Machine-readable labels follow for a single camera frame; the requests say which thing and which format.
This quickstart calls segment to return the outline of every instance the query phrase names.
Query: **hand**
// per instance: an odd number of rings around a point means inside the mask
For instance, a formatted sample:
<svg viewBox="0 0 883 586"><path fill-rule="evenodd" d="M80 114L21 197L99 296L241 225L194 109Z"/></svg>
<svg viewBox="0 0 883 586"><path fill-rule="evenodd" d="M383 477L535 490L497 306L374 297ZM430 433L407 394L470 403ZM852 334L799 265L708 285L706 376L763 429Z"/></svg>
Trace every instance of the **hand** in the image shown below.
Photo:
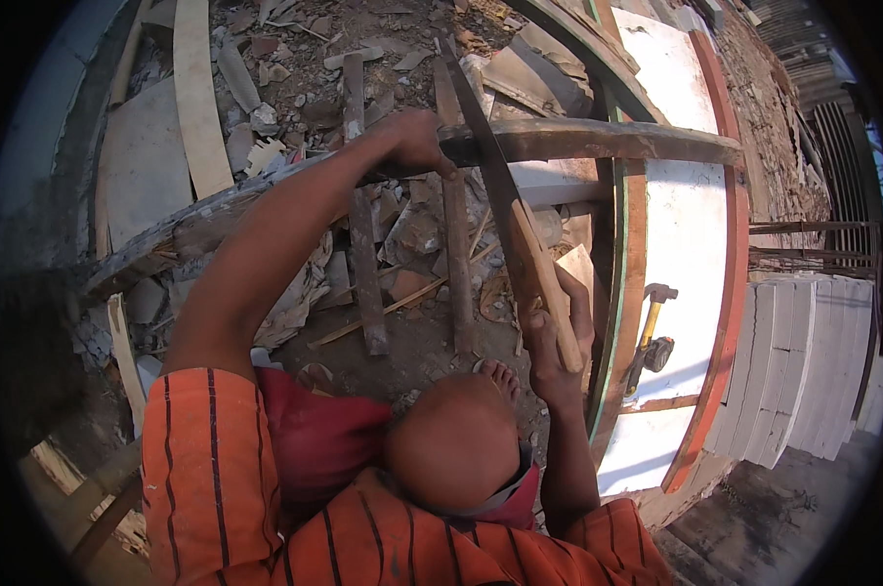
<svg viewBox="0 0 883 586"><path fill-rule="evenodd" d="M392 113L373 127L391 145L386 160L401 167L431 169L443 179L453 180L458 168L439 147L436 131L442 124L435 112L407 108Z"/></svg>
<svg viewBox="0 0 883 586"><path fill-rule="evenodd" d="M594 342L594 325L589 310L588 289L574 276L569 275L558 264L555 265L556 277L563 291L571 298L570 319L572 330L578 341L582 363L588 364L591 355L591 344ZM520 315L523 328L523 339L529 350L529 384L551 412L581 416L582 372L568 372L559 358L559 347L556 342L557 328L552 317L546 311L533 310Z"/></svg>

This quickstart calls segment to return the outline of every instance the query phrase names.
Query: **orange striped shirt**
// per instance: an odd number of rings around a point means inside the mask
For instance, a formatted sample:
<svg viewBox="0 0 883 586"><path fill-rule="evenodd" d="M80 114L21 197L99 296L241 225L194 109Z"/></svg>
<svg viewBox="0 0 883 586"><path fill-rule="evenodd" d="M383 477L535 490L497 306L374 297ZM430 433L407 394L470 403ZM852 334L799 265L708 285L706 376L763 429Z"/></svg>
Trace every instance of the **orange striped shirt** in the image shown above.
<svg viewBox="0 0 883 586"><path fill-rule="evenodd" d="M556 539L443 520L370 468L288 540L259 389L215 369L155 381L145 410L143 510L162 584L670 584L629 499Z"/></svg>

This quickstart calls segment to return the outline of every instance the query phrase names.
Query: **wooden saw handle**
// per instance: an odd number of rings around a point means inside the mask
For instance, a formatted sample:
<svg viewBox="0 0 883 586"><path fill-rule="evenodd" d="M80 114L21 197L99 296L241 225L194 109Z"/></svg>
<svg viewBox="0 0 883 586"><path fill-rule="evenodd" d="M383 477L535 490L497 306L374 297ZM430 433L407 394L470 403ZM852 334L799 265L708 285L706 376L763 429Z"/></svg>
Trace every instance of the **wooden saw handle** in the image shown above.
<svg viewBox="0 0 883 586"><path fill-rule="evenodd" d="M565 370L580 372L584 368L581 351L569 318L565 292L556 277L552 255L544 244L529 205L522 200L515 200L511 212L514 248L522 261L522 267L515 271L519 282L513 283L514 295L517 296L520 307L529 307L531 301L537 297L542 299L544 309L549 312L559 329L559 358L562 359Z"/></svg>

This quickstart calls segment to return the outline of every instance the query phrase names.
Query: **hand saw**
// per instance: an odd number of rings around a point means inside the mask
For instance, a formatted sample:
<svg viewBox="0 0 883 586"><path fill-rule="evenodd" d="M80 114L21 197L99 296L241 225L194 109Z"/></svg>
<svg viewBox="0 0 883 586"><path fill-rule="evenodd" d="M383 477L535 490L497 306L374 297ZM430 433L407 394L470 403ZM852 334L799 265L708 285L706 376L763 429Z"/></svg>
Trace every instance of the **hand saw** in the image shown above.
<svg viewBox="0 0 883 586"><path fill-rule="evenodd" d="M581 351L569 320L565 293L559 286L555 265L543 243L539 225L529 205L519 197L504 152L487 123L455 53L446 41L439 41L441 58L451 76L464 122L471 129L477 144L478 166L484 178L490 210L504 249L507 274L520 311L529 311L537 298L542 300L543 308L552 316L559 330L559 357L563 366L569 372L579 372L583 368Z"/></svg>

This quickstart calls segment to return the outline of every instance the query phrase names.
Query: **red painted edge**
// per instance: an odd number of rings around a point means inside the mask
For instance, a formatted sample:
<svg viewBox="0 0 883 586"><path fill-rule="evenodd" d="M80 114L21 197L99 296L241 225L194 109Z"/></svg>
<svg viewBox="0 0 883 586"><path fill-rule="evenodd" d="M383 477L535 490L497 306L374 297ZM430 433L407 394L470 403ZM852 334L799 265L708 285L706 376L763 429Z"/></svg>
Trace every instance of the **red painted edge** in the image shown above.
<svg viewBox="0 0 883 586"><path fill-rule="evenodd" d="M718 133L740 142L738 121L729 99L725 76L708 38L701 31L690 31L689 39L702 67L705 85L709 89L715 110ZM728 386L731 364L738 346L738 334L747 287L748 207L747 189L743 182L744 166L725 166L725 195L728 210L728 250L725 260L725 286L722 290L722 309L718 317L715 345L705 382L699 394L689 428L682 438L679 451L673 459L662 488L672 493L682 487L705 437L712 428L722 393Z"/></svg>

